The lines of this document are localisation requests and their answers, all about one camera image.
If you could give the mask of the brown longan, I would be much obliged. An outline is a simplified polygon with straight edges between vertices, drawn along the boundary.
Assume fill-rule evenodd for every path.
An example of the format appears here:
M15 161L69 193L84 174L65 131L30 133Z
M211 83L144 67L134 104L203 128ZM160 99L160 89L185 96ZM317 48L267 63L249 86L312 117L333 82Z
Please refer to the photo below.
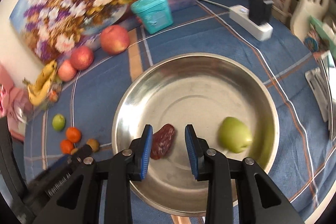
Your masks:
M70 154L73 155L73 154L75 154L78 150L79 150L78 148L74 148L74 149L70 152Z
M86 144L91 147L93 153L96 153L100 150L100 143L96 139L88 139Z

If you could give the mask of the orange tangerine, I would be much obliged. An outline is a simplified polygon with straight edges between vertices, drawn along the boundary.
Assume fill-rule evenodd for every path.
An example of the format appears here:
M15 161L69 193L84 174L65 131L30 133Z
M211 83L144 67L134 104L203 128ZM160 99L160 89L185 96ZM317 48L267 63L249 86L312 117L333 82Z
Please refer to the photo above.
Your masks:
M81 140L81 131L76 127L69 127L66 130L66 138L72 143L78 143Z
M74 144L68 139L63 139L60 142L60 149L63 154L70 154L74 148Z

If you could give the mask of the large green jujube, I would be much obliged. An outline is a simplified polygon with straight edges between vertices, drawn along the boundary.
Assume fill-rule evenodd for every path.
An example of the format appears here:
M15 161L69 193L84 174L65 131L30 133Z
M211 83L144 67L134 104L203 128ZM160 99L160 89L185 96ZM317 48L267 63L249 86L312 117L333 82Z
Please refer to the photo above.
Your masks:
M249 127L235 117L226 117L220 128L218 140L220 145L232 153L242 153L253 142Z

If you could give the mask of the small green jujube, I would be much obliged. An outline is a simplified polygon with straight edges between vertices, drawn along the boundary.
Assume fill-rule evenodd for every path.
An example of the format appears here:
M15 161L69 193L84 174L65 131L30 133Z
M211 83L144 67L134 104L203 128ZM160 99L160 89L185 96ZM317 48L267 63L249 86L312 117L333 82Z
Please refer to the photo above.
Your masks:
M52 119L52 127L55 131L62 131L66 125L66 119L61 114L56 114Z

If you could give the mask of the pink wrapped flower bouquet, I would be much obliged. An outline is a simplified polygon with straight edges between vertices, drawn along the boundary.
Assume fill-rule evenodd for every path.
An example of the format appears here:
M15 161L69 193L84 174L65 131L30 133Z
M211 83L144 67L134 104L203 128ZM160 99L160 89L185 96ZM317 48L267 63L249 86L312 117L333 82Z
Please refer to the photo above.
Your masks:
M24 142L25 115L32 110L27 91L15 86L6 68L1 64L1 118L7 118L7 126L13 138Z

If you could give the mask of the round stainless steel plate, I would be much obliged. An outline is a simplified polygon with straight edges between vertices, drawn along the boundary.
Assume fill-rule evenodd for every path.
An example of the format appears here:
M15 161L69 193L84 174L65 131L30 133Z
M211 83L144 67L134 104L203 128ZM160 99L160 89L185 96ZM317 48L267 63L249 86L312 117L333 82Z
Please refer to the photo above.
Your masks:
M232 153L218 140L226 117L245 123L253 142ZM150 160L147 175L130 184L148 205L183 217L205 215L208 184L195 180L185 143L185 127L229 159L254 159L265 172L274 163L280 140L276 106L261 80L247 67L210 53L189 53L157 63L140 75L120 100L112 126L113 153L128 148L146 125L175 128L167 155Z

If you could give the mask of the bunch of yellow bananas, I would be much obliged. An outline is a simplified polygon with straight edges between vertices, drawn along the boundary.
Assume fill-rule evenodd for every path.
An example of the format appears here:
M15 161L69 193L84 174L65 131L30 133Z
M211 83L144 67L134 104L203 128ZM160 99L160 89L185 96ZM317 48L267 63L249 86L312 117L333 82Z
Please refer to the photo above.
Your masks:
M23 79L22 83L26 85L29 100L33 106L39 106L47 98L56 76L57 68L58 62L52 60L45 65L34 84L30 83L26 78Z

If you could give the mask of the clear plastic fruit tray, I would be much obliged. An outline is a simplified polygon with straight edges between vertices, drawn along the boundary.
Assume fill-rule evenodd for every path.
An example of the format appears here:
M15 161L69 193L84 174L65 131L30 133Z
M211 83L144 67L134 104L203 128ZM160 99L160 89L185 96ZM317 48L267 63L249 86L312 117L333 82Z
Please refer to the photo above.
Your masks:
M48 80L44 83L37 95L30 93L29 100L35 110L47 110L58 102L62 91L63 83L60 81Z

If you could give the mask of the pale pink apple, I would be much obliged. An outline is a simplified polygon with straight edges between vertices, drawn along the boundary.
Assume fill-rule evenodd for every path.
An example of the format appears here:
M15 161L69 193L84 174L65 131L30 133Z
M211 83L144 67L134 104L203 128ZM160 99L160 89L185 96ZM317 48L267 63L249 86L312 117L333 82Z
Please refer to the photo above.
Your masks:
M69 60L65 60L58 69L58 76L63 82L71 81L77 75L77 70Z

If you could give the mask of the red apple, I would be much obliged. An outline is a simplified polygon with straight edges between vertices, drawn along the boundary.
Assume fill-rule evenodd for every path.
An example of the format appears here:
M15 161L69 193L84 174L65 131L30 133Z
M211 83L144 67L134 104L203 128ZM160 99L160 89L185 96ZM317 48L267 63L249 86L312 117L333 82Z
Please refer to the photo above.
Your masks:
M101 48L109 55L117 55L125 51L130 45L130 38L125 28L112 25L100 34Z
M76 48L71 54L70 64L78 71L86 70L94 61L94 53L87 46Z

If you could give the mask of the red apple right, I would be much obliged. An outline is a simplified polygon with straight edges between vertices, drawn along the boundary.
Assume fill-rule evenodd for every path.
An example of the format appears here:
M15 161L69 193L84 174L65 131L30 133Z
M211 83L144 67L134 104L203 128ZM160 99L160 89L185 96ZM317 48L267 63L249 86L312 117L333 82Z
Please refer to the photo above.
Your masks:
M130 45L130 38L125 28L112 25L100 34L101 48L109 55L117 55L125 51Z

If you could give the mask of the smartphone on stand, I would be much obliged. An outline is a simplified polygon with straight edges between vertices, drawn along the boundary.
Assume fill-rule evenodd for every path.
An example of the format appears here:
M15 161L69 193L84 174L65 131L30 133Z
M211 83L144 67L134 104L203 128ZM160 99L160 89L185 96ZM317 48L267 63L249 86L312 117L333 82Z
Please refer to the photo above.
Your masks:
M319 61L322 83L326 90L330 139L335 141L335 62L330 51L324 52Z

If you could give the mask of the teal tin box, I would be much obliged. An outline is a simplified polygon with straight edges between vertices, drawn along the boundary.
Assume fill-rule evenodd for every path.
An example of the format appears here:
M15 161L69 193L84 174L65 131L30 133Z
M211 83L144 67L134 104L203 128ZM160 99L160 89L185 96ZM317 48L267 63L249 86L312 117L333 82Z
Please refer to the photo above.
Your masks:
M150 34L173 24L168 0L137 0L130 8Z

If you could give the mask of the black power adapter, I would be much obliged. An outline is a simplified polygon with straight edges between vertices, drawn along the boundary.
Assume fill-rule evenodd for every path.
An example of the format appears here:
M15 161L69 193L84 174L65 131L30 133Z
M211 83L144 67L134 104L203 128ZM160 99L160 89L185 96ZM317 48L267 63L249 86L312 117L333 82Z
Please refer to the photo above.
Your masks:
M249 19L261 26L270 21L272 16L272 0L249 0Z

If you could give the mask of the green board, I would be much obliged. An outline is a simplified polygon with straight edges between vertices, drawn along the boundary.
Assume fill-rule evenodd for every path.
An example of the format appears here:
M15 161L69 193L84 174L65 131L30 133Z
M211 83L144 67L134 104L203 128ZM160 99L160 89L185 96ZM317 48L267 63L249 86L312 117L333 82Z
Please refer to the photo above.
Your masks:
M331 21L332 26L327 23L320 21L319 19L310 16L310 24L315 28L319 37L329 44L329 50L331 55L335 59L335 24Z

